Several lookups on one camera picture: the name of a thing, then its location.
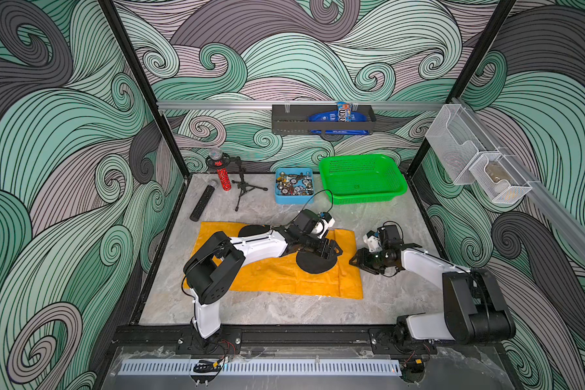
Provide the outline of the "yellow pillowcase with print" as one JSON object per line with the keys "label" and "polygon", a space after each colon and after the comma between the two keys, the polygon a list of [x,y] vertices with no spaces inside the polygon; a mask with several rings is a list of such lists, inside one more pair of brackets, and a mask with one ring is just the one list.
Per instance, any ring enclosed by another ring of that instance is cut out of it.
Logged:
{"label": "yellow pillowcase with print", "polygon": [[327,238],[335,240],[343,251],[331,270],[316,275],[302,271],[295,254],[268,258],[244,266],[232,283],[232,291],[363,299],[360,270],[349,264],[357,251],[354,232],[331,230]]}

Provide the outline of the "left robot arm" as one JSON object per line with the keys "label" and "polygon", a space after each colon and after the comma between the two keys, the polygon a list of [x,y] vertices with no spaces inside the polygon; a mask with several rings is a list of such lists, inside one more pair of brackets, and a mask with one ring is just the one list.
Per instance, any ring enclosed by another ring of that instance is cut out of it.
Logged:
{"label": "left robot arm", "polygon": [[336,266],[343,254],[328,238],[335,219],[328,212],[300,211],[281,226],[250,225],[240,237],[213,233],[185,263],[184,281],[193,298],[192,324],[206,340],[221,327],[219,300],[229,291],[244,266],[294,254],[302,271],[318,275]]}

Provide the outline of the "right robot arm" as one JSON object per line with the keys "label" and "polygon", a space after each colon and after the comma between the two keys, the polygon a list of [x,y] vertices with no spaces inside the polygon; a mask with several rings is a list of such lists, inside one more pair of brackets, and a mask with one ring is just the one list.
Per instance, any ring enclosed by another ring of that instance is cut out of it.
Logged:
{"label": "right robot arm", "polygon": [[399,346],[425,341],[474,345],[513,338],[516,325],[497,278],[486,268],[466,268],[431,255],[416,243],[406,243],[397,224],[368,232],[365,246],[349,264],[375,276],[388,269],[408,271],[442,292],[442,311],[399,317]]}

